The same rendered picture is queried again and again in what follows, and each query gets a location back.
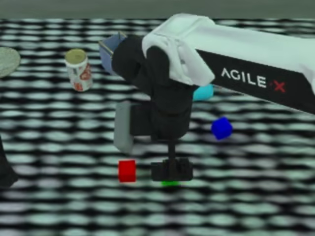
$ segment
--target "white round object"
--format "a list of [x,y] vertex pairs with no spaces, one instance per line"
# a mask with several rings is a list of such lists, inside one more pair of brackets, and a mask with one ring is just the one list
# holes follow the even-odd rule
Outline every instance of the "white round object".
[[13,48],[0,47],[0,78],[10,75],[21,62],[20,54]]

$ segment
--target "can lid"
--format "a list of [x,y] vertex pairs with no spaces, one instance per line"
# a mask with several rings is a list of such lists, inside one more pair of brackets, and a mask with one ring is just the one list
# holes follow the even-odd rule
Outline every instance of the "can lid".
[[64,58],[70,64],[79,64],[85,60],[86,53],[82,49],[71,49]]

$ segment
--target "soda can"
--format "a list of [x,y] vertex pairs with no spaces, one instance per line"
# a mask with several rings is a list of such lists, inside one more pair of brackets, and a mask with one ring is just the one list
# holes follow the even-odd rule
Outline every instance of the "soda can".
[[88,56],[82,49],[71,49],[64,57],[70,83],[74,90],[84,92],[92,87],[93,79]]

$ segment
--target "red cube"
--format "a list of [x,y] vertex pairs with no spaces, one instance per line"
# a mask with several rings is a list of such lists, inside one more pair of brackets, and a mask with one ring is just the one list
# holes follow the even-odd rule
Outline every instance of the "red cube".
[[118,176],[119,182],[136,182],[135,160],[119,161]]

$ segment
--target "black and white striped cloth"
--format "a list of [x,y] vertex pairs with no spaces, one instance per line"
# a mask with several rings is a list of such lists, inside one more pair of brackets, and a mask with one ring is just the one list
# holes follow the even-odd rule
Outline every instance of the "black and white striped cloth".
[[[147,99],[106,74],[97,41],[122,30],[145,35],[163,20],[0,20],[0,47],[19,51],[0,83],[0,134],[20,175],[0,193],[0,236],[315,236],[315,117],[215,88],[194,104],[177,147],[194,179],[165,187],[150,163],[166,147],[137,139],[132,156],[112,145],[115,105]],[[216,20],[218,24],[315,37],[315,20]],[[94,85],[72,89],[63,57],[84,49]],[[211,122],[233,135],[217,142]],[[137,182],[118,181],[118,161],[135,159]]]

